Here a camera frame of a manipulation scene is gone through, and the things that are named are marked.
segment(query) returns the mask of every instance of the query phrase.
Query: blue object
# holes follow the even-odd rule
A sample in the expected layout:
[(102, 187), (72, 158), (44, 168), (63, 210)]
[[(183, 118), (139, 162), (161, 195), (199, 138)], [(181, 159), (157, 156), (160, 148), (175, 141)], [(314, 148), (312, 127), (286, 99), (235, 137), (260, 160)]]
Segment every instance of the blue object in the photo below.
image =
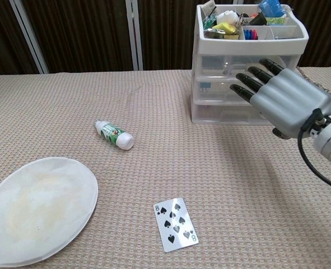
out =
[(263, 0), (260, 8), (267, 18), (279, 18), (286, 14), (278, 0)]
[(257, 31), (256, 30), (244, 30), (245, 40), (256, 40)]
[(200, 82), (200, 89), (211, 88), (210, 82)]

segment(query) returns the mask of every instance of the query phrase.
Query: brown curtain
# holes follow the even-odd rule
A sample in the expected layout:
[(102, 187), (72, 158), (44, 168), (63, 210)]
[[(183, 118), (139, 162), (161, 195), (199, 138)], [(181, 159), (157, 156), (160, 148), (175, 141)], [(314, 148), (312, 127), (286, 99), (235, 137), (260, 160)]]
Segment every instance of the brown curtain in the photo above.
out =
[(138, 0), (144, 70), (192, 69), (195, 10), (198, 4), (206, 2)]
[[(245, 4), (261, 1), (245, 0)], [(281, 0), (293, 8), (295, 16), (306, 26), (309, 42), (299, 66), (331, 66), (331, 1)]]
[(0, 75), (38, 73), (9, 0), (0, 0)]
[(23, 0), (48, 69), (133, 70), (124, 0)]

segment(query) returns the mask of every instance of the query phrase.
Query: black fingertip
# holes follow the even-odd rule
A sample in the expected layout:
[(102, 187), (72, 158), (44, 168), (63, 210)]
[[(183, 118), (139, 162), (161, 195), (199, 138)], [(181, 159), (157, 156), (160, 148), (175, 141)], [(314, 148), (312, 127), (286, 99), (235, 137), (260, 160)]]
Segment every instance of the black fingertip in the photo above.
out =
[(281, 139), (284, 139), (284, 140), (287, 140), (287, 139), (290, 139), (289, 136), (286, 136), (285, 134), (283, 134), (279, 129), (277, 128), (273, 128), (272, 129), (272, 133), (277, 136), (278, 138), (281, 138)]
[(248, 75), (238, 73), (236, 75), (236, 78), (240, 80), (243, 84), (245, 84), (247, 87), (249, 87), (254, 92), (258, 92), (260, 88), (262, 87), (262, 84), (257, 82), (256, 80), (253, 80)]
[(241, 98), (243, 98), (247, 102), (250, 102), (251, 97), (253, 97), (253, 95), (254, 95), (249, 90), (247, 90), (237, 84), (232, 84), (230, 86), (230, 89), (232, 89), (234, 92), (236, 92)]
[(261, 59), (260, 64), (270, 70), (274, 75), (278, 75), (283, 70), (283, 68), (279, 64), (275, 63), (270, 59)]
[(248, 71), (265, 84), (272, 78), (271, 75), (267, 74), (265, 71), (255, 66), (249, 67)]

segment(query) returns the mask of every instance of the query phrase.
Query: plastic drawer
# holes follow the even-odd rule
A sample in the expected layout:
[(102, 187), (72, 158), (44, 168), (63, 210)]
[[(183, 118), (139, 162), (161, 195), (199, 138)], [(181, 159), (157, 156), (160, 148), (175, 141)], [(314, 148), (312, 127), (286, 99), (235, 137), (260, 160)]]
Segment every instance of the plastic drawer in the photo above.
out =
[(193, 102), (191, 110), (192, 121), (200, 124), (220, 125), (261, 125), (271, 124), (250, 104), (244, 105), (197, 105)]
[(207, 76), (213, 78), (232, 78), (236, 74), (246, 73), (248, 76), (253, 75), (247, 72), (250, 66), (256, 66), (266, 71), (259, 61), (262, 58), (268, 58), (278, 63), (283, 68), (295, 70), (300, 55), (194, 55), (193, 68), (196, 76)]
[(246, 87), (236, 78), (216, 79), (195, 77), (193, 79), (193, 101), (197, 105), (246, 105), (244, 99), (230, 89), (231, 84)]

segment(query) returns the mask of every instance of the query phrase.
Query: black cable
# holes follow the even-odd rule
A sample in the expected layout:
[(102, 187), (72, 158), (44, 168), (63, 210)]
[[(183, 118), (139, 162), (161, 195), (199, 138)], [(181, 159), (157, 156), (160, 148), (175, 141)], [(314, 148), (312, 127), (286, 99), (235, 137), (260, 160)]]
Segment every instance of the black cable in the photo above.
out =
[(316, 115), (316, 110), (313, 111), (312, 115), (307, 119), (307, 121), (304, 123), (304, 125), (301, 127), (299, 135), (297, 136), (297, 145), (299, 147), (299, 151), (301, 154), (302, 159), (304, 160), (305, 164), (311, 169), (311, 171), (317, 176), (319, 177), (322, 181), (324, 181), (325, 183), (327, 183), (328, 185), (331, 186), (331, 180), (329, 180), (328, 178), (326, 178), (325, 176), (323, 176), (320, 172), (317, 171), (316, 168), (314, 168), (314, 166), (312, 165), (312, 163), (309, 161), (309, 159), (307, 158), (304, 148), (302, 146), (302, 138), (304, 136), (304, 133), (309, 129), (309, 126), (312, 126), (317, 118)]

